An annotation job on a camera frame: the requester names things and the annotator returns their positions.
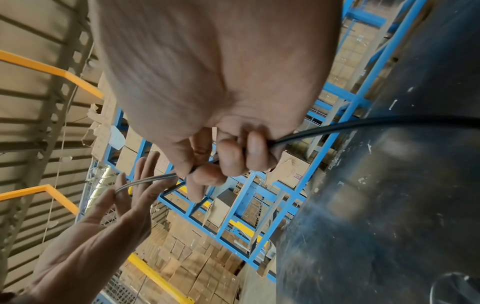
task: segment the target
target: floor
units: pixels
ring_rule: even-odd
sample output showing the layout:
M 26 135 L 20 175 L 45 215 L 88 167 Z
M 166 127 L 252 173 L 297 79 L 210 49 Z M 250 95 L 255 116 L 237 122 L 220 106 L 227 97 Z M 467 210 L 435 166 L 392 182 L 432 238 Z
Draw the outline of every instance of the floor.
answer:
M 268 278 L 261 278 L 255 269 L 245 265 L 238 274 L 240 278 L 239 304 L 275 304 L 276 284 Z

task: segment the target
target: hand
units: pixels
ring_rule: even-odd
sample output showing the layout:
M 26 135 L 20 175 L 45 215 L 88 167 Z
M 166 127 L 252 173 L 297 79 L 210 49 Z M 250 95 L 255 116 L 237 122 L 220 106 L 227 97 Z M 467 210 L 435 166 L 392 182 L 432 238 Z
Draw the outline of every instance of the hand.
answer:
M 208 161 L 218 127 L 220 166 L 187 177 L 194 202 L 226 176 L 277 164 L 282 149 L 269 151 L 266 142 L 294 131 L 320 94 L 342 7 L 338 0 L 89 4 L 118 104 L 180 177 Z
M 159 153 L 141 158 L 135 180 L 154 175 Z M 28 296 L 39 303 L 91 303 L 119 267 L 151 231 L 150 206 L 176 179 L 133 187 L 115 195 L 106 190 L 98 203 L 78 223 L 64 231 L 43 252 L 27 288 Z M 126 184 L 125 174 L 115 187 Z M 103 216 L 115 205 L 117 221 L 102 226 Z

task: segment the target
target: blue metal rack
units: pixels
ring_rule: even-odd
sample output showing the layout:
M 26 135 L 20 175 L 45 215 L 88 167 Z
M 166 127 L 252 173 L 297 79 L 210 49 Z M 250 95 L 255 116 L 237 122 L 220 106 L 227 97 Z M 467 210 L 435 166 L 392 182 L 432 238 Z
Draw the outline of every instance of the blue metal rack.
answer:
M 403 18 L 403 21 L 401 23 L 393 24 L 390 27 L 389 32 L 393 33 L 393 36 L 391 39 L 386 43 L 384 46 L 382 46 L 376 54 L 374 54 L 370 60 L 370 64 L 373 64 L 373 67 L 370 71 L 370 73 L 366 76 L 363 84 L 360 86 L 359 90 L 357 91 L 356 94 L 349 92 L 345 89 L 342 89 L 332 83 L 327 82 L 323 88 L 324 91 L 329 92 L 331 94 L 334 94 L 338 96 L 341 99 L 345 99 L 348 103 L 347 105 L 343 106 L 340 108 L 340 110 L 336 113 L 337 115 L 340 116 L 339 122 L 345 122 L 348 121 L 349 119 L 352 118 L 352 114 L 354 111 L 358 108 L 368 108 L 370 107 L 371 102 L 366 100 L 365 94 L 368 92 L 370 87 L 372 86 L 374 80 L 377 78 L 379 75 L 380 71 L 383 69 L 385 63 L 388 61 L 390 56 L 392 55 L 393 51 L 397 47 L 397 45 L 400 43 L 402 37 L 405 35 L 407 32 L 408 28 L 411 26 L 412 22 L 420 12 L 421 8 L 425 4 L 426 0 L 407 0 L 404 5 L 402 10 L 400 11 L 400 14 L 404 14 L 408 12 L 405 17 Z M 351 7 L 353 3 L 353 0 L 346 0 L 344 10 L 342 12 L 342 16 L 344 19 L 351 19 L 351 23 L 364 23 L 372 27 L 379 28 L 381 27 L 385 22 L 386 19 L 383 17 L 376 16 L 372 13 L 366 12 L 363 10 L 363 5 L 360 6 L 359 8 L 353 8 Z M 345 41 L 345 38 L 342 38 L 340 40 L 340 43 L 342 44 L 343 41 Z M 325 103 L 324 101 L 317 100 L 315 104 L 326 110 L 330 111 L 332 110 L 332 106 Z M 324 116 L 319 115 L 318 113 L 315 113 L 314 111 L 309 111 L 308 115 L 310 117 L 315 118 L 318 121 L 323 122 L 325 120 Z M 123 118 L 123 112 L 121 110 L 118 111 L 116 118 L 115 118 L 115 124 L 118 128 L 121 127 L 121 122 Z M 194 213 L 197 211 L 204 212 L 205 213 L 205 208 L 202 207 L 201 205 L 195 206 L 191 201 L 189 201 L 185 196 L 183 196 L 180 192 L 175 192 L 174 195 L 180 197 L 183 201 L 185 201 L 188 204 L 187 210 L 183 210 L 180 206 L 174 204 L 172 201 L 170 201 L 168 198 L 165 196 L 160 196 L 158 199 L 160 202 L 164 203 L 167 205 L 170 209 L 174 210 L 177 212 L 181 217 L 183 217 L 185 220 L 193 224 L 195 227 L 203 231 L 204 233 L 207 233 L 210 235 L 213 239 L 218 241 L 221 245 L 225 246 L 228 248 L 231 252 L 242 258 L 246 263 L 248 263 L 250 266 L 254 268 L 258 268 L 258 265 L 260 264 L 260 261 L 262 260 L 262 255 L 264 255 L 264 246 L 266 242 L 270 239 L 272 236 L 274 230 L 278 227 L 282 219 L 284 219 L 287 214 L 290 214 L 291 216 L 294 216 L 298 210 L 298 207 L 294 205 L 294 202 L 299 200 L 301 202 L 305 201 L 305 197 L 302 195 L 302 191 L 305 188 L 306 184 L 314 174 L 315 170 L 318 168 L 322 160 L 325 158 L 327 152 L 329 149 L 332 147 L 334 142 L 336 141 L 337 137 L 339 136 L 338 133 L 330 134 L 327 138 L 327 140 L 324 142 L 323 146 L 319 148 L 318 153 L 316 157 L 313 159 L 312 163 L 310 164 L 307 172 L 304 174 L 303 178 L 299 181 L 298 185 L 296 186 L 295 189 L 292 189 L 285 184 L 281 182 L 275 182 L 273 185 L 279 189 L 279 193 L 274 193 L 264 187 L 262 185 L 258 184 L 255 182 L 255 178 L 259 177 L 261 179 L 265 179 L 265 173 L 263 172 L 250 172 L 248 177 L 246 176 L 238 176 L 234 177 L 233 180 L 242 184 L 241 190 L 237 195 L 236 200 L 234 201 L 226 219 L 224 220 L 223 224 L 219 228 L 218 232 L 212 231 L 208 227 L 202 227 L 202 224 L 200 221 L 198 221 L 194 217 Z M 136 157 L 136 160 L 138 160 L 140 157 L 142 157 L 145 154 L 146 149 L 151 145 L 151 143 L 146 142 L 145 140 L 142 141 L 138 155 Z M 103 160 L 104 163 L 110 165 L 114 170 L 116 169 L 115 163 L 112 162 L 112 155 L 113 155 L 114 149 L 110 145 L 107 148 L 106 154 L 105 154 L 105 159 Z M 168 167 L 168 171 L 172 170 L 172 165 Z M 135 168 L 132 169 L 132 172 L 128 172 L 128 179 L 132 180 L 133 179 L 133 172 L 135 171 Z M 210 187 L 207 195 L 204 199 L 204 202 L 210 202 L 212 203 L 214 197 L 214 188 Z M 242 219 L 242 215 L 246 210 L 246 207 L 250 203 L 250 201 L 253 199 L 255 194 L 259 194 L 260 196 L 264 197 L 265 200 L 269 202 L 276 202 L 280 200 L 280 207 L 281 210 L 274 210 L 273 212 L 273 221 L 270 223 L 269 228 L 264 232 L 260 233 L 259 235 L 261 236 L 260 241 L 255 241 L 253 244 L 253 247 L 251 248 L 250 251 L 247 251 L 248 253 L 245 253 L 245 249 L 242 248 L 238 244 L 233 244 L 229 242 L 226 238 L 223 237 L 224 232 L 228 231 L 228 233 L 233 233 L 234 235 L 238 236 L 240 239 L 244 240 L 246 243 L 250 241 L 250 239 L 242 232 L 240 231 L 237 227 L 232 226 L 230 224 L 231 220 L 233 222 L 238 222 L 241 223 L 243 226 L 246 226 L 247 228 L 251 229 L 252 231 L 255 231 L 256 229 L 261 229 L 262 227 L 253 227 L 251 226 L 248 222 L 244 221 Z M 276 281 L 275 274 L 270 272 L 268 274 L 268 277 L 272 281 Z

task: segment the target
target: wire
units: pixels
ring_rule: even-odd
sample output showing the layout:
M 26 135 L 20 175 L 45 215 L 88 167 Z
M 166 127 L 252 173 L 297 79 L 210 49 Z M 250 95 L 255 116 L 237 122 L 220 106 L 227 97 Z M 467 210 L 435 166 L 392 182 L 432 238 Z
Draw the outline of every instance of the wire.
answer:
M 290 134 L 279 138 L 275 141 L 269 141 L 267 143 L 269 148 L 286 145 L 295 141 L 302 140 L 304 138 L 315 137 L 324 134 L 331 134 L 337 132 L 346 132 L 360 128 L 393 128 L 393 127 L 406 127 L 406 126 L 417 126 L 417 127 L 449 127 L 449 128 L 469 128 L 469 129 L 479 129 L 480 130 L 480 118 L 475 117 L 462 117 L 462 116 L 452 116 L 452 115 L 410 115 L 410 116 L 387 116 L 387 117 L 376 117 L 376 118 L 365 118 L 359 119 L 356 121 L 348 121 L 337 123 L 334 125 L 328 125 L 324 127 L 317 127 L 305 131 L 301 131 L 295 134 Z M 208 162 L 210 164 L 218 164 L 219 159 L 215 155 L 213 160 Z M 194 167 L 190 173 L 193 173 L 198 167 Z M 169 179 L 176 177 L 176 173 L 169 173 L 165 175 L 152 176 L 138 181 L 134 181 L 130 184 L 124 185 L 117 189 L 115 193 L 127 189 L 131 186 L 140 185 L 143 183 L 151 183 L 157 180 Z M 172 193 L 178 188 L 185 185 L 185 182 L 179 183 L 168 190 L 163 194 Z

